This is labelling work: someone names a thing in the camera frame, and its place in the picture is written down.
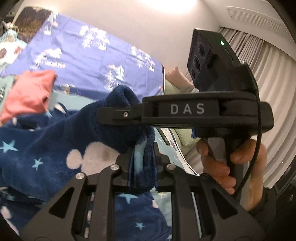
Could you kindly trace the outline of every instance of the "finger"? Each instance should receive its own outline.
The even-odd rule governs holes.
[[[230,177],[230,176],[227,176],[227,177],[213,177],[213,178],[225,190],[233,188],[235,186],[235,184],[237,183],[236,179],[234,177]]]
[[[209,153],[209,147],[207,145],[207,143],[205,143],[203,141],[203,139],[200,139],[197,143],[196,143],[196,150],[198,151],[198,153],[202,156],[207,156]]]
[[[202,156],[201,161],[206,173],[210,174],[212,177],[225,177],[230,173],[230,168],[227,165],[215,161],[209,156]]]
[[[255,140],[247,140],[242,146],[240,146],[234,153],[230,155],[230,160],[234,164],[244,164],[252,160],[256,147]],[[266,159],[266,147],[261,144],[257,160],[264,161]]]
[[[251,161],[254,155],[256,147],[255,140],[247,140],[241,147],[239,147],[234,153],[230,155],[230,160],[234,164],[243,164]],[[254,165],[251,178],[262,178],[267,163],[267,150],[266,147],[261,144],[256,163]]]
[[[234,194],[234,188],[227,188],[225,189],[230,195]]]

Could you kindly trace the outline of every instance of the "light blue star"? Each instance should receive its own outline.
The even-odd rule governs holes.
[[[167,240],[170,241],[172,238],[173,238],[173,235],[171,234],[168,236]]]
[[[52,118],[52,114],[51,114],[49,111],[46,111],[46,112],[45,112],[45,115],[46,115],[48,118]]]
[[[143,229],[145,228],[145,226],[143,225],[143,223],[136,223],[137,226],[135,226],[135,228],[139,228],[139,229]]]
[[[135,195],[127,194],[127,193],[122,193],[122,194],[119,194],[118,196],[119,196],[119,197],[125,197],[125,198],[126,198],[126,202],[127,202],[128,204],[131,203],[131,199],[132,199],[132,198],[138,198],[138,197],[135,196]]]
[[[10,142],[9,144],[5,143],[4,141],[2,141],[2,143],[3,143],[3,146],[0,147],[0,149],[3,150],[4,153],[7,152],[8,150],[18,151],[17,148],[14,148],[15,140]]]
[[[43,162],[40,161],[41,158],[39,158],[38,160],[34,160],[35,161],[35,164],[32,166],[32,168],[36,168],[36,171],[38,171],[38,166],[43,164]]]

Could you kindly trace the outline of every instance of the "black cable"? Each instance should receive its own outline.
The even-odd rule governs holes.
[[[248,179],[253,171],[253,168],[255,166],[255,163],[257,161],[257,157],[258,157],[259,150],[260,150],[261,138],[262,138],[262,119],[261,119],[260,97],[259,97],[258,87],[257,87],[257,91],[256,91],[255,96],[256,96],[256,102],[257,102],[257,108],[258,108],[258,130],[257,130],[258,133],[257,133],[256,147],[255,147],[253,158],[250,162],[250,166],[249,166],[242,182],[240,183],[239,187],[237,188],[237,190],[233,194],[234,198],[236,198],[237,195],[242,191],[244,185],[248,181]]]

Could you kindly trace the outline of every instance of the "star pattern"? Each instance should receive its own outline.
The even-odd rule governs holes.
[[[14,147],[15,140],[13,140],[12,142],[10,142],[9,144],[7,144],[6,142],[2,141],[2,144],[3,144],[3,146],[0,147],[0,150],[3,150],[4,153],[6,153],[9,150],[18,151],[18,149]]]
[[[125,198],[126,198],[126,202],[127,202],[128,204],[131,203],[131,199],[132,199],[132,198],[138,198],[138,197],[135,196],[135,195],[132,195],[132,194],[126,194],[126,193],[119,194],[118,196],[119,196],[119,197],[125,197]]]
[[[136,223],[135,228],[139,228],[142,230],[143,228],[145,228],[145,226],[143,225],[143,223]]]
[[[38,171],[38,166],[40,166],[41,164],[43,164],[43,162],[40,161],[41,158],[39,158],[38,160],[34,160],[35,164],[32,166],[32,168],[36,168],[36,171]]]
[[[173,235],[171,234],[168,236],[167,240],[170,241],[172,238],[173,238]]]

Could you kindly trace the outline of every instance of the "pink cloth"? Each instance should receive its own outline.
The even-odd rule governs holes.
[[[0,121],[6,123],[14,116],[47,111],[55,79],[56,72],[54,70],[26,70],[19,76],[18,81],[9,92],[0,115]]]

